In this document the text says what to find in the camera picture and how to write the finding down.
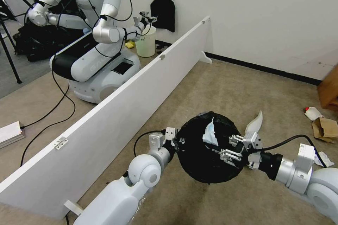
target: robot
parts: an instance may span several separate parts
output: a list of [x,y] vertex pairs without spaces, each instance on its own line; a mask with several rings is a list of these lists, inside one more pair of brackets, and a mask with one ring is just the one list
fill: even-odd
[[84,19],[48,12],[60,1],[39,0],[28,11],[28,17],[38,26],[92,29],[53,56],[50,67],[69,80],[70,88],[78,98],[100,103],[141,69],[137,55],[123,47],[124,40],[140,39],[147,23],[156,19],[143,15],[142,18],[134,18],[135,24],[131,27],[116,27],[114,18],[119,12],[121,0],[76,0],[86,17]]
[[[143,196],[156,186],[164,168],[184,142],[183,138],[177,137],[175,128],[168,127],[161,133],[150,134],[148,154],[136,156],[128,171],[120,179],[109,183],[81,212],[74,225],[129,224]],[[338,169],[313,171],[313,146],[300,144],[298,156],[292,161],[281,154],[264,152],[257,132],[247,132],[244,137],[232,135],[229,144],[233,148],[218,150],[217,146],[212,146],[220,161],[236,167],[244,160],[244,153],[249,153],[245,161],[249,168],[265,172],[271,180],[284,184],[291,193],[338,224]]]

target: robotic arm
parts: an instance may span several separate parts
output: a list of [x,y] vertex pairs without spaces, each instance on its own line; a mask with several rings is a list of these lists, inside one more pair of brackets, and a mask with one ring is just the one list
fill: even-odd
[[129,28],[111,27],[109,24],[119,12],[121,0],[104,0],[100,19],[93,28],[93,37],[99,43],[116,43],[122,39],[134,39],[142,34],[147,25],[146,19],[134,18],[135,25]]
[[[177,151],[175,128],[149,135],[150,151],[132,160],[123,177],[111,182],[82,211],[75,225],[116,224],[125,225],[133,219],[142,203],[143,196],[159,182],[166,165]],[[251,153],[248,166],[267,174],[271,180],[284,184],[293,194],[314,205],[325,216],[338,224],[338,169],[323,168],[312,170],[315,150],[313,146],[301,144],[297,159],[291,161],[281,154],[271,154],[262,149],[261,139],[256,132],[244,137],[232,135],[229,144],[234,148],[244,144]],[[220,159],[231,166],[243,162],[242,152],[221,149]]]
[[[338,169],[322,168],[313,171],[315,150],[313,146],[300,144],[297,159],[292,161],[281,154],[271,154],[262,149],[261,139],[256,132],[248,132],[244,137],[232,135],[229,143],[236,147],[242,142],[251,154],[249,168],[258,169],[271,180],[284,184],[297,197],[307,201],[325,216],[338,224]],[[234,165],[241,160],[241,153],[231,150],[219,152],[221,160]]]
[[57,25],[73,28],[83,29],[87,27],[86,23],[78,16],[68,14],[53,14],[48,12],[48,9],[58,5],[61,0],[39,0],[28,11],[29,19],[37,26]]

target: black trash bag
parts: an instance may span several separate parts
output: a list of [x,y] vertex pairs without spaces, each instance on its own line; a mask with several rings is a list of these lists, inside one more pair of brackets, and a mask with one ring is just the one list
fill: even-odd
[[172,0],[154,0],[150,5],[151,15],[157,17],[156,28],[175,32],[175,4]]
[[[229,165],[220,159],[220,155],[203,142],[205,128],[213,120],[215,136],[220,149],[230,149],[241,152],[242,161],[236,166]],[[182,168],[192,178],[202,183],[220,183],[236,177],[248,163],[248,154],[244,145],[238,143],[236,147],[229,144],[229,136],[240,135],[235,124],[227,117],[212,111],[198,115],[185,123],[177,134],[177,139],[184,138],[184,144],[178,142],[178,158]]]
[[27,19],[13,36],[17,54],[24,54],[29,62],[48,59],[81,36],[83,31],[53,25],[37,26]]

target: baseboard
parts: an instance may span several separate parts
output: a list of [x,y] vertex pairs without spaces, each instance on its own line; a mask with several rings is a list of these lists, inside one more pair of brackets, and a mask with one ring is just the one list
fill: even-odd
[[[171,46],[171,43],[164,42],[164,41],[161,41],[161,40],[156,40],[156,44],[162,45],[162,46]],[[255,70],[279,75],[279,76],[282,76],[282,77],[287,77],[287,78],[297,80],[297,81],[301,81],[301,82],[304,82],[304,83],[309,83],[309,84],[313,84],[313,85],[319,85],[321,83],[321,80],[318,80],[318,79],[314,79],[314,78],[310,78],[310,77],[306,77],[306,76],[301,76],[301,75],[297,75],[297,74],[292,74],[292,73],[288,73],[288,72],[285,72],[285,71],[282,71],[282,70],[264,67],[264,66],[261,66],[261,65],[248,63],[248,62],[228,58],[228,57],[225,57],[225,56],[220,56],[220,55],[213,54],[213,53],[205,52],[205,54],[206,54],[207,57],[212,58],[212,59],[217,59],[217,60],[221,60],[221,61],[224,61],[224,62],[229,62],[229,63],[233,63],[233,64],[236,64],[236,65],[248,67],[248,68],[251,68],[251,69],[255,69]]]

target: plastic bucket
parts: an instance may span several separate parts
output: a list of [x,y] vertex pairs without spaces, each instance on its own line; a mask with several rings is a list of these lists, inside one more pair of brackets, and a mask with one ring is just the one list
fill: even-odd
[[147,25],[142,34],[146,35],[135,42],[137,54],[141,57],[151,57],[155,54],[156,28],[152,26],[149,30]]

